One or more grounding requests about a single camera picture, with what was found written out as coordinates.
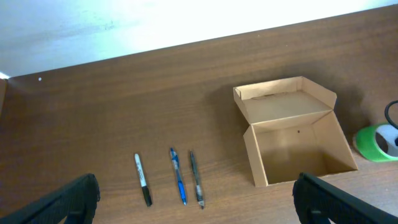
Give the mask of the black pen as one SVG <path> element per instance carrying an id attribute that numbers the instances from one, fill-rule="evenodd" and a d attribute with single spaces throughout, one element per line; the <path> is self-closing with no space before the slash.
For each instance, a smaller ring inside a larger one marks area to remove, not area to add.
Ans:
<path id="1" fill-rule="evenodd" d="M 205 209 L 205 201 L 203 198 L 203 191 L 202 191 L 202 187 L 201 187 L 200 176 L 198 173 L 198 167 L 197 167 L 197 163 L 196 163 L 193 151 L 190 151 L 190 161 L 191 161 L 191 165 L 192 165 L 193 176 L 195 179 L 195 194 L 196 194 L 197 202 L 200 205 L 200 208 L 202 210 L 204 210 Z"/>

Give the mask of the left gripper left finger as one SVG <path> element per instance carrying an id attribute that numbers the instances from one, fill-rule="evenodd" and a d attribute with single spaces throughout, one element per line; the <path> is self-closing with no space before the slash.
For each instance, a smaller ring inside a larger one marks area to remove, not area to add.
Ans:
<path id="1" fill-rule="evenodd" d="M 85 174 L 58 190 L 1 218 L 1 223 L 92 224 L 100 188 L 93 174 Z"/>

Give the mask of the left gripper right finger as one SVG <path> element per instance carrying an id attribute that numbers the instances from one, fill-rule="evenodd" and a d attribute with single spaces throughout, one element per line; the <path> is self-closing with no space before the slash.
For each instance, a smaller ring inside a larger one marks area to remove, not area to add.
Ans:
<path id="1" fill-rule="evenodd" d="M 293 197 L 300 223 L 397 223 L 396 216 L 305 172 L 294 182 Z"/>

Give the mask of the black and white marker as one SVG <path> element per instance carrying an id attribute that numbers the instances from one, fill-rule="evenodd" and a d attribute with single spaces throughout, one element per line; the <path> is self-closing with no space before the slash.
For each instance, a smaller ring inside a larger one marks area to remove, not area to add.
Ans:
<path id="1" fill-rule="evenodd" d="M 135 154 L 134 155 L 134 160 L 136 163 L 136 169 L 137 169 L 137 173 L 139 176 L 139 181 L 140 181 L 140 185 L 141 185 L 141 189 L 142 189 L 142 193 L 144 196 L 144 200 L 146 202 L 147 207 L 150 207 L 152 205 L 152 199 L 150 196 L 150 191 L 146 182 L 146 178 L 144 175 L 144 169 L 141 163 L 141 159 L 139 157 L 139 154 Z"/>

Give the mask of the blue pen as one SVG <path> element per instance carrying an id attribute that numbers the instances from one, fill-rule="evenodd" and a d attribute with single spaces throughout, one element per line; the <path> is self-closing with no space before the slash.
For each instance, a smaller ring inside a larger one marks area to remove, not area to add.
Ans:
<path id="1" fill-rule="evenodd" d="M 180 194 L 180 198 L 182 200 L 182 203 L 184 205 L 187 204 L 187 197 L 186 197 L 186 193 L 185 193 L 185 187 L 183 184 L 183 180 L 181 177 L 181 171 L 180 171 L 180 163 L 179 163 L 179 159 L 178 159 L 178 154 L 174 151 L 174 149 L 171 147 L 170 148 L 170 156 L 171 156 L 171 160 L 172 160 L 172 164 L 174 166 L 174 170 L 175 170 L 175 174 L 176 174 L 176 178 L 177 178 L 177 186 L 178 186 L 178 191 Z"/>

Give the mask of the green tape roll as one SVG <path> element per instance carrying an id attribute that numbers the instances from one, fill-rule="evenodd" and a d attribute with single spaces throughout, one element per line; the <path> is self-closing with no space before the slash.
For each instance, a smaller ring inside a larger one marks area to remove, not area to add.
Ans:
<path id="1" fill-rule="evenodd" d="M 386 123 L 363 128 L 354 136 L 354 146 L 369 161 L 397 161 L 397 129 Z"/>

